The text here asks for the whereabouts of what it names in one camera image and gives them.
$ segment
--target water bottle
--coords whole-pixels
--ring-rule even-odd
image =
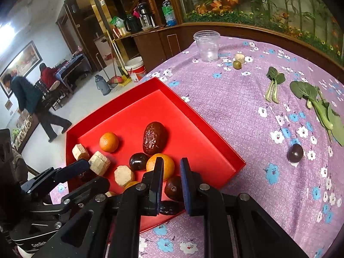
[[[162,12],[164,13],[167,26],[173,26],[177,24],[172,4],[169,0],[166,0],[162,3]]]

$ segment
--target red tray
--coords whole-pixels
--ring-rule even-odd
[[[175,174],[179,174],[179,162],[187,157],[191,170],[201,174],[204,182],[220,188],[245,166],[244,160],[230,145],[176,93],[158,79],[151,79],[108,102],[85,117],[67,132],[66,163],[75,162],[72,149],[75,144],[84,145],[90,155],[97,150],[111,160],[104,177],[110,181],[110,191],[123,192],[114,179],[118,165],[129,165],[130,157],[142,152],[143,132],[152,121],[161,122],[169,132],[163,153],[175,162]],[[120,146],[114,153],[103,152],[99,139],[106,132],[115,133]],[[135,172],[140,181],[145,171]],[[82,183],[68,182],[69,191]],[[163,200],[168,200],[163,193]],[[141,232],[158,226],[173,216],[141,218]]]

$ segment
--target person in red jacket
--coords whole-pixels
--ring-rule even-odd
[[[55,77],[57,68],[49,68],[45,63],[40,64],[41,80],[47,86],[48,89],[56,82],[58,79]]]

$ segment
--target gray thermos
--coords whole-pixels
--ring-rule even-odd
[[[98,90],[100,90],[104,96],[108,95],[111,92],[111,89],[106,80],[101,75],[96,75],[95,78]]]

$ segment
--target black hair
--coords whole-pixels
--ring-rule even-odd
[[[42,72],[46,68],[46,64],[42,63],[40,64],[40,71]]]
[[[7,82],[11,81],[12,77],[13,76],[11,74],[6,74],[2,79],[2,83],[6,84]]]

